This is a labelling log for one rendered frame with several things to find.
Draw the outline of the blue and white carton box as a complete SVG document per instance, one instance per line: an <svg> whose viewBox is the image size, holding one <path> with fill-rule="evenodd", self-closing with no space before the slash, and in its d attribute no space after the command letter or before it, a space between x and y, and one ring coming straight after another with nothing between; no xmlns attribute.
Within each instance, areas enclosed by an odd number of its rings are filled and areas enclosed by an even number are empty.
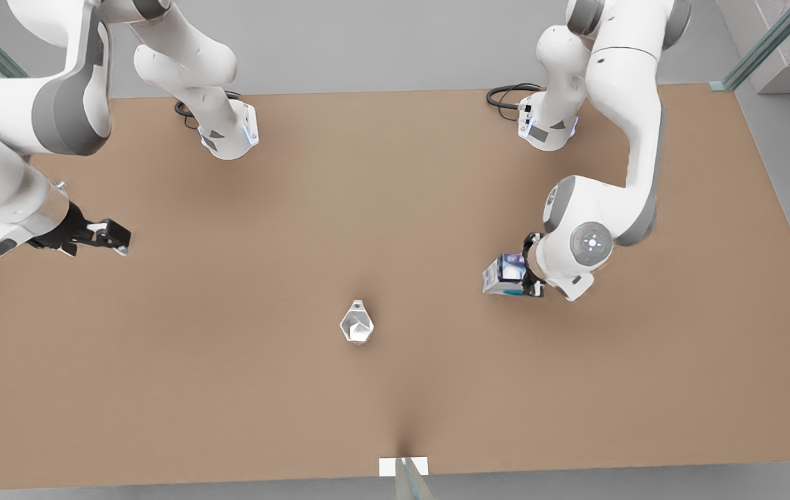
<svg viewBox="0 0 790 500"><path fill-rule="evenodd" d="M521 253L500 254L492 265L484 270L482 292L521 297L524 294L522 279L525 270L525 260Z"/></svg>

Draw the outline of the white faceted cup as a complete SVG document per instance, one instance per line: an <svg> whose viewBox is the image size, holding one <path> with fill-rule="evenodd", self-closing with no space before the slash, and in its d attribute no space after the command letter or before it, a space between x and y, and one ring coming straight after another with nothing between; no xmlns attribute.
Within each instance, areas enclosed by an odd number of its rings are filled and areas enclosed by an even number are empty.
<svg viewBox="0 0 790 500"><path fill-rule="evenodd" d="M375 323L372 322L362 300L356 299L352 302L340 321L340 329L351 344L360 346L369 341L375 331Z"/></svg>

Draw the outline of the white post foot plate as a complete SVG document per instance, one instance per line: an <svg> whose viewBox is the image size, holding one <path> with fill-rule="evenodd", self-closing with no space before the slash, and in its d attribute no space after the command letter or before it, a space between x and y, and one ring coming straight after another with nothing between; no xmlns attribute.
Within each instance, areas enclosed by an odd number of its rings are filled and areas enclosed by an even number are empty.
<svg viewBox="0 0 790 500"><path fill-rule="evenodd" d="M420 458L380 458L379 477L395 477L397 475L397 464L411 461L419 474L429 475L429 459L426 456Z"/></svg>

